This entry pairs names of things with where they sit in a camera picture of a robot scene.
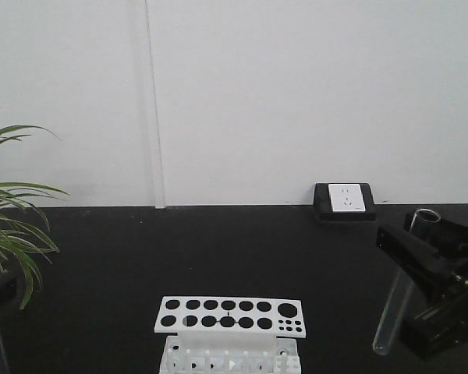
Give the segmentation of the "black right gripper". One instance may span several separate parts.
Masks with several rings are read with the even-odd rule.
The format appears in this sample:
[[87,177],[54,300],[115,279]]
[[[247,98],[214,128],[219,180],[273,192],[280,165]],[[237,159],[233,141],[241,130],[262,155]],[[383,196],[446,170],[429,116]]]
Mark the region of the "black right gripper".
[[424,295],[427,308],[402,322],[400,340],[428,359],[468,343],[468,226],[441,218],[422,234],[391,224],[378,228],[376,246],[389,255]]

